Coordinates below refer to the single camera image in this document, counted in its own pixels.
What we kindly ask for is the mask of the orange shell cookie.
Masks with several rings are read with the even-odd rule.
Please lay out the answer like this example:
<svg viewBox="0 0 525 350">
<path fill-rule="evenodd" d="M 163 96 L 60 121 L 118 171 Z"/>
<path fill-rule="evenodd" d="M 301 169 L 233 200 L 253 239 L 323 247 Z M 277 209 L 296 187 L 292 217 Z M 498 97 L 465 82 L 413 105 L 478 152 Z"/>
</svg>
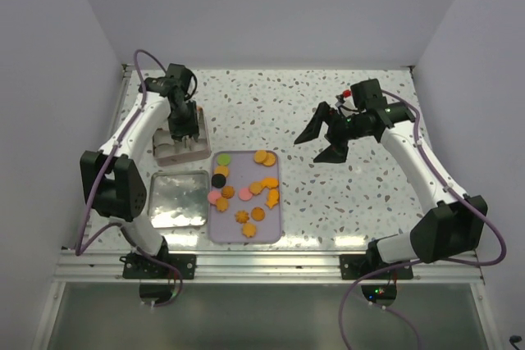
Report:
<svg viewBox="0 0 525 350">
<path fill-rule="evenodd" d="M 279 180 L 275 177 L 266 177 L 260 183 L 265 189 L 276 189 L 279 187 Z"/>
</svg>

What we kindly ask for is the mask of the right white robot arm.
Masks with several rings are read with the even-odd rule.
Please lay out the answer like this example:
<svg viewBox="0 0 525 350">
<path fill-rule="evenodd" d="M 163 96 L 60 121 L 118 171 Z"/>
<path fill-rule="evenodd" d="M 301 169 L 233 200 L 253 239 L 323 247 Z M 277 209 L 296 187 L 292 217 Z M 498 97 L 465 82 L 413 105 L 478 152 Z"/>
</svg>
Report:
<svg viewBox="0 0 525 350">
<path fill-rule="evenodd" d="M 295 140 L 297 144 L 312 141 L 325 125 L 329 145 L 314 162 L 338 164 L 347 159 L 349 141 L 373 137 L 413 187 L 422 219 L 408 233 L 376 239 L 367 246 L 364 265 L 378 279 L 391 273 L 396 263 L 432 263 L 476 249 L 488 211 L 484 198 L 471 197 L 459 187 L 419 136 L 416 112 L 405 102 L 388 102 L 388 96 L 376 79 L 353 84 L 338 95 L 336 106 L 319 103 Z"/>
</svg>

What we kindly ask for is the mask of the black sandwich cookie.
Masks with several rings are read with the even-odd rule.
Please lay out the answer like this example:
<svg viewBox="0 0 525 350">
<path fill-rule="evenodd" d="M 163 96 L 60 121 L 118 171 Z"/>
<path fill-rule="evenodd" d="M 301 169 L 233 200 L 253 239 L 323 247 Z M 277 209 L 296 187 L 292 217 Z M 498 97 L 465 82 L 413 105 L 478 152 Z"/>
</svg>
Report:
<svg viewBox="0 0 525 350">
<path fill-rule="evenodd" d="M 211 184 L 213 188 L 221 189 L 226 185 L 226 177 L 223 174 L 214 174 Z"/>
</svg>

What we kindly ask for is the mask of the orange sandwich cookie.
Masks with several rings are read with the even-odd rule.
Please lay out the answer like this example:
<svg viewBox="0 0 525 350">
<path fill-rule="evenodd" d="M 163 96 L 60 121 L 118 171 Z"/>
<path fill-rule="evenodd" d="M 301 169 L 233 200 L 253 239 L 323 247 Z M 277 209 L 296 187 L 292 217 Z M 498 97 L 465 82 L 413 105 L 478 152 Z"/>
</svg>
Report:
<svg viewBox="0 0 525 350">
<path fill-rule="evenodd" d="M 215 175 L 224 175 L 226 178 L 229 176 L 229 168 L 228 166 L 217 166 L 214 169 Z"/>
</svg>

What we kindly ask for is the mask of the green sandwich cookie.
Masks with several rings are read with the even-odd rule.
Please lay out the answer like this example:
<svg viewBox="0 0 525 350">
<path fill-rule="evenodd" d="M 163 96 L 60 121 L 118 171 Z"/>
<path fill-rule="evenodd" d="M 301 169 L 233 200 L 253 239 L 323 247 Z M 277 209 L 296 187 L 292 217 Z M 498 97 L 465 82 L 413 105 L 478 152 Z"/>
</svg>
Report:
<svg viewBox="0 0 525 350">
<path fill-rule="evenodd" d="M 229 166 L 231 163 L 231 155 L 229 153 L 221 153 L 217 156 L 217 164 L 219 166 Z"/>
</svg>

